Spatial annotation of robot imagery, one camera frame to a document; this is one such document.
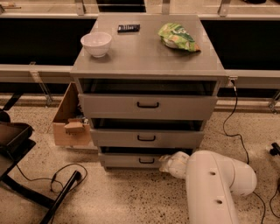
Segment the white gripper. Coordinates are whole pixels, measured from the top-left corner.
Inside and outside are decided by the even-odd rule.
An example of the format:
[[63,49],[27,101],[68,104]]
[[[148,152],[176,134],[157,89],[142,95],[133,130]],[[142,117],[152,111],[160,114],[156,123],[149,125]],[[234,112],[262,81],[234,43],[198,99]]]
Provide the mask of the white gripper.
[[163,155],[159,158],[161,163],[159,170],[161,172],[168,172],[174,178],[186,178],[186,164],[190,156],[183,151],[178,151],[172,155]]

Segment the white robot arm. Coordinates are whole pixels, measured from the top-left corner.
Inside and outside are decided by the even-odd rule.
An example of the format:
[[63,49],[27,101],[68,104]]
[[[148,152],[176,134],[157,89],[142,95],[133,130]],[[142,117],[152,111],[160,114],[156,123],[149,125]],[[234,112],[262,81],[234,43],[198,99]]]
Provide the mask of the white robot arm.
[[233,197],[247,196],[257,185],[248,164],[210,150],[179,151],[159,161],[162,172],[185,181],[190,224],[239,224]]

